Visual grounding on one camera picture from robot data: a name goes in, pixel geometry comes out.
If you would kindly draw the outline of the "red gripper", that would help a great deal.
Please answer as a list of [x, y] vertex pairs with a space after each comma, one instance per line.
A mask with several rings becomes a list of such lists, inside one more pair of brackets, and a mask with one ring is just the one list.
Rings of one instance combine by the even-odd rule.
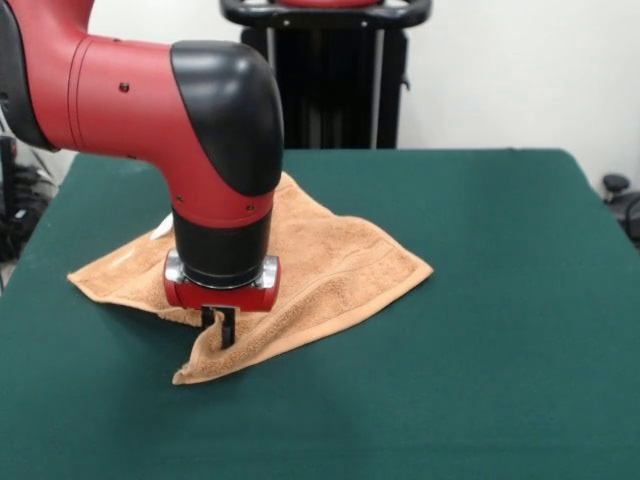
[[[215, 324], [212, 307], [237, 308], [243, 312], [268, 312], [276, 303], [281, 280], [280, 259], [266, 256], [258, 277], [251, 283], [231, 289], [210, 288], [191, 281], [176, 249], [170, 249], [164, 262], [163, 285], [170, 306], [183, 309], [201, 309], [201, 326], [206, 329]], [[235, 343], [235, 310], [221, 309], [221, 348], [226, 350]]]

